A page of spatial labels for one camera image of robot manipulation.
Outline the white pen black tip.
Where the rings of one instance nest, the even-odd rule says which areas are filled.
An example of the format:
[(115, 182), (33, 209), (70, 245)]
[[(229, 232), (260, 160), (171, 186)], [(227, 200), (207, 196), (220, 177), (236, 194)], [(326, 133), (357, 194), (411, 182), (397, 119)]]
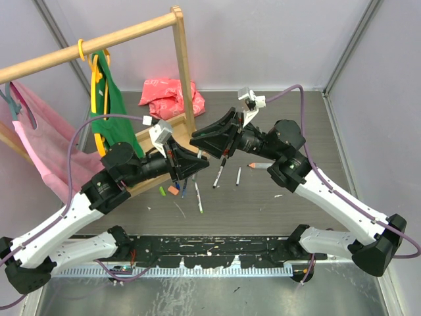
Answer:
[(220, 180), (220, 177), (221, 177), (221, 174), (222, 174), (222, 171), (223, 171), (223, 169), (224, 169), (224, 165), (223, 164), (221, 164), (220, 165), (220, 168), (219, 168), (219, 170), (218, 170), (218, 173), (217, 173), (217, 175), (216, 175), (216, 178), (215, 178), (215, 180), (214, 180), (214, 182), (213, 182), (213, 184), (212, 184), (212, 188), (216, 188), (217, 187), (217, 185), (218, 185), (218, 181)]

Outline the long white green pen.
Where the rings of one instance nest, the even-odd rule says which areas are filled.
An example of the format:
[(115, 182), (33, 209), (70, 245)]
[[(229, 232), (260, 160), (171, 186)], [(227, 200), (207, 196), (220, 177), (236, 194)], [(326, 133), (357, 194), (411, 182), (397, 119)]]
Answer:
[[(198, 151), (198, 153), (197, 153), (197, 158), (201, 159), (202, 154), (203, 154), (203, 151), (202, 151), (202, 150), (199, 150), (199, 151)], [(196, 181), (197, 174), (198, 174), (198, 172), (196, 172), (196, 173), (192, 176), (192, 181), (193, 181), (193, 182), (195, 182), (195, 181)]]

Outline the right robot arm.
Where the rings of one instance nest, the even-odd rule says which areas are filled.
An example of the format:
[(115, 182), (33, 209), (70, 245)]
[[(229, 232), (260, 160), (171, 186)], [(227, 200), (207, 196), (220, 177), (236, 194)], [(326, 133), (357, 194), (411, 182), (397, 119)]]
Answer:
[(231, 108), (221, 119), (194, 132), (190, 144), (217, 159), (240, 150), (271, 160), (267, 171), (278, 186), (313, 202), (346, 228), (338, 232), (299, 225), (288, 244), (296, 259), (309, 253), (330, 254), (350, 259), (365, 273), (380, 277), (402, 243), (406, 220), (370, 208), (312, 167), (300, 152), (305, 138), (294, 120), (278, 120), (262, 132)]

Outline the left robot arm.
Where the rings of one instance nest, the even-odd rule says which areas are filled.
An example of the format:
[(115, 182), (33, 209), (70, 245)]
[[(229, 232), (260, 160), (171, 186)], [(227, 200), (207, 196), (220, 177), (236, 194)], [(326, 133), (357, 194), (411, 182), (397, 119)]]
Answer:
[(128, 200), (128, 187), (164, 174), (181, 181), (209, 166), (206, 157), (198, 157), (173, 139), (165, 148), (166, 155), (154, 152), (139, 158), (130, 144), (114, 144), (101, 158), (104, 169), (86, 182), (68, 205), (18, 238), (2, 237), (1, 263), (13, 288), (29, 294), (71, 265), (109, 257), (117, 261), (129, 258), (132, 243), (119, 226), (71, 246), (64, 241)]

